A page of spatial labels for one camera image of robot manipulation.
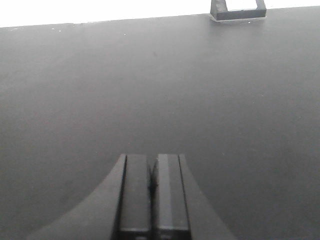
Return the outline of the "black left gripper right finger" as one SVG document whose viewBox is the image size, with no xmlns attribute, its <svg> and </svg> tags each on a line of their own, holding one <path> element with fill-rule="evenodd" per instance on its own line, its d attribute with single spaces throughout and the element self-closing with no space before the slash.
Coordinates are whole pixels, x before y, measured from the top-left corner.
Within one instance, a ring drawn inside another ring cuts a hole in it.
<svg viewBox="0 0 320 240">
<path fill-rule="evenodd" d="M 236 239 L 200 189 L 184 154 L 159 154 L 152 179 L 153 239 Z"/>
</svg>

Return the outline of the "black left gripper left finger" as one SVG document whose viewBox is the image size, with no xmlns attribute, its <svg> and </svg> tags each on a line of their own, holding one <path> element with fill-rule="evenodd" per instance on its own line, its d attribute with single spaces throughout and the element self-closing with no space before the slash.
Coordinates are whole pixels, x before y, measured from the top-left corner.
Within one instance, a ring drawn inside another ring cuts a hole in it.
<svg viewBox="0 0 320 240">
<path fill-rule="evenodd" d="M 149 240 L 150 175 L 145 155 L 121 154 L 84 200 L 29 240 Z"/>
</svg>

